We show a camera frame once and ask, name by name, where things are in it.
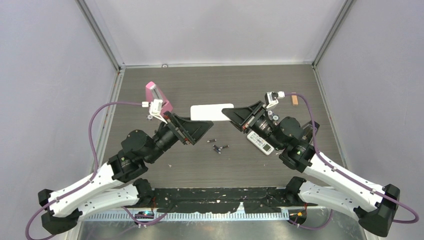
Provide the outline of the large white remote control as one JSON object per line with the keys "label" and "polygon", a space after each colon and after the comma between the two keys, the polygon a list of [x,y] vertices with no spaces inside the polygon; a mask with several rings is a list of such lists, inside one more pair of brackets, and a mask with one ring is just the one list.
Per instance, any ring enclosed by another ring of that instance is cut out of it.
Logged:
{"label": "large white remote control", "polygon": [[192,121],[229,121],[230,119],[222,113],[222,110],[232,108],[234,108],[232,103],[192,105],[190,119]]}

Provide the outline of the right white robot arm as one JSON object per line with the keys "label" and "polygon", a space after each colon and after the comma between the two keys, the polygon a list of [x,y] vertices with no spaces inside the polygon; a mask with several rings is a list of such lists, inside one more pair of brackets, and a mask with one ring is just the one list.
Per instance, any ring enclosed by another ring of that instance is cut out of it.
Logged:
{"label": "right white robot arm", "polygon": [[281,150],[278,157],[288,168],[332,186],[332,189],[321,190],[310,181],[293,177],[286,186],[288,203],[325,206],[357,220],[374,235],[388,236],[398,210],[394,201],[399,200],[401,191],[397,186],[373,183],[338,165],[322,152],[316,153],[310,140],[303,138],[304,129],[294,117],[287,116],[274,123],[261,101],[248,107],[223,108],[221,112],[239,131],[254,132]]}

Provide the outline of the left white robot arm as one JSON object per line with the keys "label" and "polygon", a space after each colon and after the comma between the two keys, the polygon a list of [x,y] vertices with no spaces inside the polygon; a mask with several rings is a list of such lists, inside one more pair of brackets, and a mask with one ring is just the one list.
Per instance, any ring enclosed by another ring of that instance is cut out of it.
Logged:
{"label": "left white robot arm", "polygon": [[102,211],[153,203],[154,192],[141,175],[175,143],[195,145],[214,125],[166,112],[154,136],[136,129],[121,142],[121,150],[92,175],[60,190],[43,189],[39,204],[45,210],[41,223],[52,235],[74,228],[78,222]]}

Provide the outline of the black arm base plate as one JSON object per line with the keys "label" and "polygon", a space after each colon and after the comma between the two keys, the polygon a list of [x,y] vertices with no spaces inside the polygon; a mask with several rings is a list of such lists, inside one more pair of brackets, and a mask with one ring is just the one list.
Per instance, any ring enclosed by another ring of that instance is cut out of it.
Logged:
{"label": "black arm base plate", "polygon": [[277,213],[281,207],[305,203],[284,188],[156,188],[142,195],[130,208],[156,208],[160,213],[234,213],[239,207],[247,214]]}

